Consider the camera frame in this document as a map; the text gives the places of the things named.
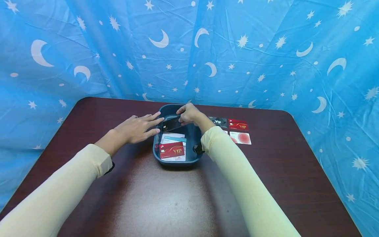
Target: crescent moon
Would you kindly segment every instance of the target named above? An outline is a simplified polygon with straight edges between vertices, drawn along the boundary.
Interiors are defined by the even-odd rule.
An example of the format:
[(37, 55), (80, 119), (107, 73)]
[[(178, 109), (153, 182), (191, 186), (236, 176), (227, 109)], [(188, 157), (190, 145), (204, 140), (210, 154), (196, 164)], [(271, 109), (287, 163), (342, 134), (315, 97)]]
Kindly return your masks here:
[(303, 57), (307, 55), (312, 49), (313, 49), (313, 42), (311, 42), (310, 46), (303, 52), (299, 52), (298, 50), (296, 50), (296, 56)]
[(148, 98), (146, 98), (146, 94), (147, 94), (147, 93), (143, 93), (143, 94), (142, 94), (143, 99), (146, 100), (146, 101), (154, 102), (154, 101), (149, 100)]
[(253, 105), (253, 103), (255, 102), (256, 100), (253, 100), (252, 102), (250, 102), (249, 104), (248, 104), (248, 108), (255, 108), (255, 105)]
[(329, 69), (328, 69), (328, 72), (326, 75), (329, 75), (330, 71), (336, 67), (340, 65), (342, 67), (343, 70), (345, 70), (345, 67), (346, 67), (346, 59), (345, 58), (338, 58), (336, 60), (334, 60), (334, 62), (332, 62), (332, 64), (329, 66)]
[(199, 36), (202, 35), (202, 34), (207, 34), (209, 35), (209, 32), (205, 29), (205, 28), (200, 28), (197, 33), (196, 33), (196, 36), (195, 36), (195, 46), (196, 47), (199, 47), (199, 45), (197, 44), (197, 41), (199, 40)]
[(316, 110), (312, 111), (313, 113), (321, 113), (326, 108), (326, 99), (321, 96), (317, 98), (320, 101), (320, 106)]
[(48, 63), (42, 56), (41, 49), (42, 49), (42, 46), (44, 46), (45, 44), (47, 43), (40, 39), (34, 40), (30, 47), (31, 57), (39, 65), (42, 65), (45, 67), (53, 67), (54, 65), (51, 65), (50, 63)]
[(211, 62), (207, 62), (206, 65), (208, 65), (212, 69), (212, 73), (209, 75), (209, 77), (214, 77), (217, 73), (216, 66)]
[(153, 45), (155, 45), (156, 47), (158, 48), (164, 48), (168, 45), (168, 35), (161, 29), (162, 33), (163, 33), (163, 39), (159, 42), (156, 42), (152, 39), (150, 39), (149, 37), (149, 40), (151, 43), (153, 43)]
[(89, 80), (89, 77), (91, 76), (91, 71), (88, 69), (88, 67), (85, 67), (85, 66), (76, 66), (74, 68), (74, 76), (76, 76), (76, 74), (78, 72), (81, 72), (84, 75), (86, 75), (87, 81)]

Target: left hand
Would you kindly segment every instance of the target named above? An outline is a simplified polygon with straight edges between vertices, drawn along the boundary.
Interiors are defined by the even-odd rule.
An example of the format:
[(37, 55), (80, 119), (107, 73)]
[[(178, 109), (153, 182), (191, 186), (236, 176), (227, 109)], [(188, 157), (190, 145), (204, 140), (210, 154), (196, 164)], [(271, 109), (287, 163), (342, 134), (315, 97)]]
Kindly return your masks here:
[(160, 133), (160, 129), (151, 129), (155, 127), (164, 118), (156, 119), (161, 112), (156, 112), (153, 115), (145, 115), (137, 117), (133, 115), (120, 125), (110, 130), (98, 142), (95, 143), (111, 156), (117, 152), (126, 143), (138, 143)]

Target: blue backdrop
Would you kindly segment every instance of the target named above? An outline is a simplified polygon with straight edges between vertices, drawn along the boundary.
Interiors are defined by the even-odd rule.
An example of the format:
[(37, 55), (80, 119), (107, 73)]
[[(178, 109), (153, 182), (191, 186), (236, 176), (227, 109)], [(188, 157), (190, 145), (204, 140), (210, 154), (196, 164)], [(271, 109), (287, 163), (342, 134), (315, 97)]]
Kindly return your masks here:
[(0, 208), (79, 99), (192, 100), (289, 112), (361, 233), (378, 235), (378, 1), (0, 6)]

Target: black card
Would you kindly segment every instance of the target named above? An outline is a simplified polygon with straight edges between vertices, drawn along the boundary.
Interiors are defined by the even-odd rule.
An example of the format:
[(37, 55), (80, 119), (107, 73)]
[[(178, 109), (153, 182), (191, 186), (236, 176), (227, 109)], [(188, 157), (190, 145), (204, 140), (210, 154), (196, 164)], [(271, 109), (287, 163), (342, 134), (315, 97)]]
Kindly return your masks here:
[(179, 122), (179, 118), (180, 118), (180, 115), (175, 118), (164, 121), (162, 125), (162, 131), (168, 132), (168, 131), (177, 129), (178, 127), (181, 127), (182, 124)]
[(208, 118), (217, 126), (228, 128), (228, 125), (226, 123), (226, 118), (219, 118), (219, 117), (212, 117), (208, 116)]

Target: dark wooden table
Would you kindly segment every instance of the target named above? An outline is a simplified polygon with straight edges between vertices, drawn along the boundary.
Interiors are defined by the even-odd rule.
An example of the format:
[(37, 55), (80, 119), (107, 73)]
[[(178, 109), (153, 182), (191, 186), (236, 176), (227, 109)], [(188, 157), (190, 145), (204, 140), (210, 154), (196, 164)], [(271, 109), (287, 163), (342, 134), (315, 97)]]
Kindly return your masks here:
[[(132, 115), (164, 103), (85, 98), (77, 103), (0, 219), (88, 143)], [(252, 145), (238, 145), (302, 236), (360, 236), (292, 116), (283, 111), (198, 106), (246, 120)], [(236, 199), (206, 155), (192, 169), (165, 169), (152, 139), (124, 146), (114, 170), (96, 180), (59, 236), (248, 236)]]

